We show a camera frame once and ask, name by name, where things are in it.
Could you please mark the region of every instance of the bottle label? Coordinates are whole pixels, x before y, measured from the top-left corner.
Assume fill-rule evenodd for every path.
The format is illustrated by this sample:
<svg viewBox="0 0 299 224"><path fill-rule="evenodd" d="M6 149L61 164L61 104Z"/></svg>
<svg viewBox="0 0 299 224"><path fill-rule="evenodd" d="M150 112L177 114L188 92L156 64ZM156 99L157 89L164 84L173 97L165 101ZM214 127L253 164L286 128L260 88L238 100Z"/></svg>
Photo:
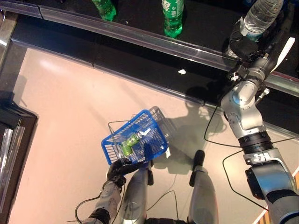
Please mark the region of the bottle label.
<svg viewBox="0 0 299 224"><path fill-rule="evenodd" d="M175 18L184 10L184 0L162 0L163 13L165 17Z"/></svg>
<svg viewBox="0 0 299 224"><path fill-rule="evenodd" d="M247 37L248 39L250 39L254 42L257 42L259 37L263 34L263 33L254 33L254 32L249 31L245 26L243 17L240 18L240 32L243 36Z"/></svg>

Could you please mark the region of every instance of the silver robot arm segment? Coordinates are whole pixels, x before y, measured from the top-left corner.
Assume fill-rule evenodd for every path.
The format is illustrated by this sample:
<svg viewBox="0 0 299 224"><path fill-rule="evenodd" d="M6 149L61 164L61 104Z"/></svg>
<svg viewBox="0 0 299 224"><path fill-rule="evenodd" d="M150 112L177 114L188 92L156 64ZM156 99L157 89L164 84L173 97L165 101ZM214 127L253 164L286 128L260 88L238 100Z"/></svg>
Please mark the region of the silver robot arm segment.
<svg viewBox="0 0 299 224"><path fill-rule="evenodd" d="M246 78L224 96L221 106L244 150L245 162L251 165L245 173L253 196L266 201L274 224L298 224L295 181L279 150L273 147L255 105L255 95L265 75L261 69L248 71Z"/></svg>

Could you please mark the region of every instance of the beige floor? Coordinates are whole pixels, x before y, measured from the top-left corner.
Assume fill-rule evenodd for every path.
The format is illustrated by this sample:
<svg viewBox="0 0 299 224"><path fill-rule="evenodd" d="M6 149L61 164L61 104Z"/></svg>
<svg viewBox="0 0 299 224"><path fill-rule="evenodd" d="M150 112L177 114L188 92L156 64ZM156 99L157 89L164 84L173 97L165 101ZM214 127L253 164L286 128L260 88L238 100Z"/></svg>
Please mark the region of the beige floor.
<svg viewBox="0 0 299 224"><path fill-rule="evenodd" d="M192 192L188 185L190 162L195 151L203 149L204 165L217 192L220 224L251 224L261 213L260 208L234 194L224 176L221 161L237 149L203 141L211 114L206 108L31 49L26 53L14 91L15 101L38 114L39 120L10 224L60 224L74 220L76 205L98 195L105 181L108 165L100 143L109 135L107 123L129 119L152 106L160 107L178 132L171 144L171 157L161 157L155 164L155 185L148 188L148 206L172 185L177 174L173 189L178 196L179 218L186 220ZM271 130L269 133L273 140L285 138ZM209 138L237 144L219 115L213 118ZM299 164L298 142L291 140L276 146L294 171ZM226 165L236 190L252 198L242 154L230 158ZM95 203L84 204L78 211L79 217L87 217ZM148 217L175 218L173 195L161 200Z"/></svg>

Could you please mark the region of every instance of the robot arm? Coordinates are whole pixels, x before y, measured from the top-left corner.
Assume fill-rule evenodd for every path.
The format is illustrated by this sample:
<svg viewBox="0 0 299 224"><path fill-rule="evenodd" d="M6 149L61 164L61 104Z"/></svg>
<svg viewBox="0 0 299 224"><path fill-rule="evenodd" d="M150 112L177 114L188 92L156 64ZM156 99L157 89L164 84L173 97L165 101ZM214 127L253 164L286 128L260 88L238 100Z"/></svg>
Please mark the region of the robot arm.
<svg viewBox="0 0 299 224"><path fill-rule="evenodd" d="M283 48L278 43L286 42L284 34L290 27L289 20L287 17L262 57L247 69L240 67L242 81L221 101L229 125L245 153L245 162L251 166L245 171L249 187L256 198L266 201L274 224L299 223L299 195L290 171L266 132L255 95L277 64Z"/></svg>
<svg viewBox="0 0 299 224"><path fill-rule="evenodd" d="M125 174L134 172L142 164L131 164L128 159L117 160L109 168L100 199L92 214L83 224L109 224L116 217L118 203L121 200L121 188L126 183Z"/></svg>

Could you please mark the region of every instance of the green can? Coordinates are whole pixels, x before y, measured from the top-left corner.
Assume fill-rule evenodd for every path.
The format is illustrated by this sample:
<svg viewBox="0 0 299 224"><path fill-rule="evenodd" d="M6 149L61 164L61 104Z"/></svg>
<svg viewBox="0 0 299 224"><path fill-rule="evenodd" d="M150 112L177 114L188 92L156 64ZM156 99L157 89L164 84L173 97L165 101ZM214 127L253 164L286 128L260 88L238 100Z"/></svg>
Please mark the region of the green can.
<svg viewBox="0 0 299 224"><path fill-rule="evenodd" d="M139 133L139 132L137 132L137 133L135 133L135 134L132 134L128 139L127 139L127 145L128 146L130 146L130 147L132 147L132 146L134 146L134 145L136 145L139 141L140 141L140 139L142 139L142 135Z"/></svg>
<svg viewBox="0 0 299 224"><path fill-rule="evenodd" d="M133 153L131 146L128 146L126 141L121 143L121 149L124 156L128 156Z"/></svg>
<svg viewBox="0 0 299 224"><path fill-rule="evenodd" d="M126 141L121 143L121 149L124 156L128 156L133 153L132 146L136 145L140 139L142 139L142 135L141 133L137 132L132 134Z"/></svg>

